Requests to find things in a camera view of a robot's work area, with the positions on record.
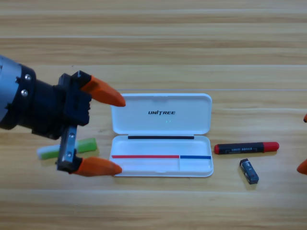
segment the eraser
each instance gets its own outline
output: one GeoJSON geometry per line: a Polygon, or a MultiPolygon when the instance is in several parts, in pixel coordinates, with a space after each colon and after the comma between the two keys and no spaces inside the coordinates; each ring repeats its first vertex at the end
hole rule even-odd
{"type": "Polygon", "coordinates": [[[249,184],[257,184],[259,177],[248,159],[240,161],[240,167],[249,184]]]}

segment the metal screw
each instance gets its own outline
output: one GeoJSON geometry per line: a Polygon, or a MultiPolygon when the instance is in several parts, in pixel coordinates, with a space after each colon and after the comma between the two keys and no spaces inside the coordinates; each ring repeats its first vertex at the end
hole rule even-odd
{"type": "Polygon", "coordinates": [[[28,96],[28,91],[27,91],[27,90],[21,90],[21,95],[22,95],[23,97],[28,96]]]}
{"type": "Polygon", "coordinates": [[[29,74],[26,74],[25,77],[24,77],[24,79],[26,79],[27,81],[32,80],[32,78],[31,78],[31,76],[30,76],[29,74]]]}

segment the robotic arm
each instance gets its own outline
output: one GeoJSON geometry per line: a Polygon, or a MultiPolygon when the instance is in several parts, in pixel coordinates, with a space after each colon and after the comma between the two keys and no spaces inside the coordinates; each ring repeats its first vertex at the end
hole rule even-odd
{"type": "Polygon", "coordinates": [[[119,92],[85,72],[63,74],[58,85],[36,79],[33,69],[0,56],[0,128],[17,125],[33,134],[61,137],[57,169],[82,176],[115,175],[121,168],[97,157],[76,156],[77,126],[89,123],[90,101],[125,106],[119,92]]]}

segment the red stripe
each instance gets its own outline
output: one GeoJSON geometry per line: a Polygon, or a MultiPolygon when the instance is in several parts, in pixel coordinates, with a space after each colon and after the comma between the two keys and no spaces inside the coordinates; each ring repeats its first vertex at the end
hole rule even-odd
{"type": "Polygon", "coordinates": [[[176,158],[179,155],[113,155],[112,158],[176,158]]]}

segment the blue stripe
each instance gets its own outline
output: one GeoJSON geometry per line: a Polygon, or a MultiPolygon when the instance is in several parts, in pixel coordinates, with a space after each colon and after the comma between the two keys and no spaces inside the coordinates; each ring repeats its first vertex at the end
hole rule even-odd
{"type": "Polygon", "coordinates": [[[189,155],[181,155],[180,159],[211,159],[211,156],[189,156],[189,155]]]}

